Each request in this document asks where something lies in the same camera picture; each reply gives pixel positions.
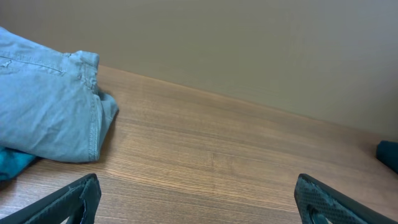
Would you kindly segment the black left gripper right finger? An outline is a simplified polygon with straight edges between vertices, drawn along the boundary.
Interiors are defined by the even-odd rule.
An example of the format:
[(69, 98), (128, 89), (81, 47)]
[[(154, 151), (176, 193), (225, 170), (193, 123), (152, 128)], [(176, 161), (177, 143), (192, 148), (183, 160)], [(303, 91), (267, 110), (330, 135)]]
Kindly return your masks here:
[(298, 176), (294, 198), (303, 224), (397, 224), (308, 174)]

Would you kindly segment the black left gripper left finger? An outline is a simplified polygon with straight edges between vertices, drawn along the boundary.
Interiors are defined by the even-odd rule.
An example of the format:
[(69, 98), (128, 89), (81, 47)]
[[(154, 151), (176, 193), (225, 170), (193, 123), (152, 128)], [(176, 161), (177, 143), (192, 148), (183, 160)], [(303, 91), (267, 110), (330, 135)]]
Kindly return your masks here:
[(96, 174), (87, 174), (1, 219), (1, 224), (94, 224), (101, 199)]

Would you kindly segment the black shorts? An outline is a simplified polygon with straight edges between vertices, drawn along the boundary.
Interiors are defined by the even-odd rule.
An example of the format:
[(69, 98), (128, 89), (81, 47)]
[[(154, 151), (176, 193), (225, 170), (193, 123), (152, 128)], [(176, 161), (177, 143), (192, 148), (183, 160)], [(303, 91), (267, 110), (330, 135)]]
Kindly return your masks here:
[(398, 143), (381, 141), (377, 145), (376, 158), (388, 166), (396, 174), (398, 173)]

